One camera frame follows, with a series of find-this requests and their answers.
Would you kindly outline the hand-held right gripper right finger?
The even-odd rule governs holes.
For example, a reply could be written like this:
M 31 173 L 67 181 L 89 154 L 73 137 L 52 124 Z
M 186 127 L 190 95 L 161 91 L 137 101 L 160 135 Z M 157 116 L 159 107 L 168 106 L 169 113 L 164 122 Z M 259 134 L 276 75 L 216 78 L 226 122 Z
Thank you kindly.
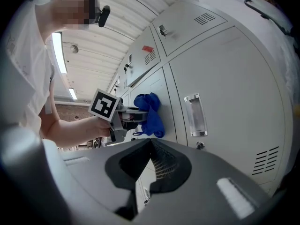
M 222 158 L 174 142 L 152 139 L 191 163 L 191 173 L 176 190 L 152 194 L 138 215 L 141 225 L 258 225 L 277 201 Z

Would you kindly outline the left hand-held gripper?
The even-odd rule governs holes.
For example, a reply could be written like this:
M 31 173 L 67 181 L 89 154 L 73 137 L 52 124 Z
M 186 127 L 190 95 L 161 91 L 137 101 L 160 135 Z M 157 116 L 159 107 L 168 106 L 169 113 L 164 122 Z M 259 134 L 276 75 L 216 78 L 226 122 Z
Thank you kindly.
M 109 124 L 109 137 L 105 139 L 105 146 L 113 146 L 130 141 L 127 135 L 126 123 L 141 123 L 147 120 L 148 112 L 132 110 L 131 115 L 123 105 L 123 99 L 97 89 L 89 106 L 89 113 L 97 116 Z

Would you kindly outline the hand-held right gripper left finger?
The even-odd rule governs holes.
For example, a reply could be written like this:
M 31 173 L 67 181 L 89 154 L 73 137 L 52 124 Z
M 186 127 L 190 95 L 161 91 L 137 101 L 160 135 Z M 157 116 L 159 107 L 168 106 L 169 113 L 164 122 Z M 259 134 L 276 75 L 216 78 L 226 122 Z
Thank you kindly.
M 109 163 L 148 142 L 62 153 L 52 141 L 9 127 L 2 130 L 2 169 L 39 218 L 34 225 L 152 225 L 150 208 L 138 212 L 135 181 L 118 160 Z

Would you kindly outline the blue cleaning cloth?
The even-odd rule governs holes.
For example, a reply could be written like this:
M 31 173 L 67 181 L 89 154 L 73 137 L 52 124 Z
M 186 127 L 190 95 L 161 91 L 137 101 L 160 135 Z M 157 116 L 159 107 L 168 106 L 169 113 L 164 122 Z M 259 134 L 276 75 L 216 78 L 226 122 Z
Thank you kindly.
M 146 121 L 140 122 L 142 132 L 135 132 L 133 135 L 141 136 L 143 134 L 150 136 L 155 135 L 157 138 L 165 136 L 165 127 L 158 114 L 160 100 L 154 93 L 139 94 L 134 99 L 134 105 L 142 112 L 148 112 Z

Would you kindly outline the grey metal locker cabinet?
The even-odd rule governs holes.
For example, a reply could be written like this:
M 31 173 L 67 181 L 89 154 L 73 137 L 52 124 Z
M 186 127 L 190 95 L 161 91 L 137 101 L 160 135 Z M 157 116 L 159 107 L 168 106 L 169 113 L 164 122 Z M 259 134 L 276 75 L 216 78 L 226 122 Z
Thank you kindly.
M 132 89 L 160 68 L 177 143 L 202 146 L 274 195 L 291 152 L 292 107 L 258 38 L 218 9 L 177 1 L 130 46 L 114 94 L 131 105 Z

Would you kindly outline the person's left forearm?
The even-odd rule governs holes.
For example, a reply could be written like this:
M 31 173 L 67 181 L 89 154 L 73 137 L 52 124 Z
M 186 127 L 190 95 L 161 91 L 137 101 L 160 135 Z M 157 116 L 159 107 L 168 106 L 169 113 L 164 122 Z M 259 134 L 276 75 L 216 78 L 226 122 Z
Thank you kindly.
M 55 110 L 47 114 L 45 107 L 42 108 L 39 117 L 42 137 L 55 142 L 58 147 L 74 147 L 101 136 L 96 117 L 69 122 L 61 120 Z

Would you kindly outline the person's left hand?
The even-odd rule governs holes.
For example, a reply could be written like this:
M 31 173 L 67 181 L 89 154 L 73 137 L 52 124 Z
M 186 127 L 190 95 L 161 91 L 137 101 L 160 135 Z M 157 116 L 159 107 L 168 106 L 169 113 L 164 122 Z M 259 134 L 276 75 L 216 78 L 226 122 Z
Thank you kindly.
M 110 123 L 102 118 L 94 117 L 93 133 L 96 137 L 110 136 Z

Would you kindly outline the person's white printed t-shirt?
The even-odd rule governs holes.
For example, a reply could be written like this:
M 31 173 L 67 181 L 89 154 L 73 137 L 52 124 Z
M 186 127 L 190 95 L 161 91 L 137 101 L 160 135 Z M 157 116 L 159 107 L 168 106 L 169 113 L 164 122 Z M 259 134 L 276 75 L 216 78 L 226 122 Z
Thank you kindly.
M 50 86 L 55 68 L 41 38 L 33 2 L 27 1 L 18 9 L 5 31 L 3 43 L 13 65 L 34 89 L 21 125 L 40 134 L 42 108 L 52 112 Z

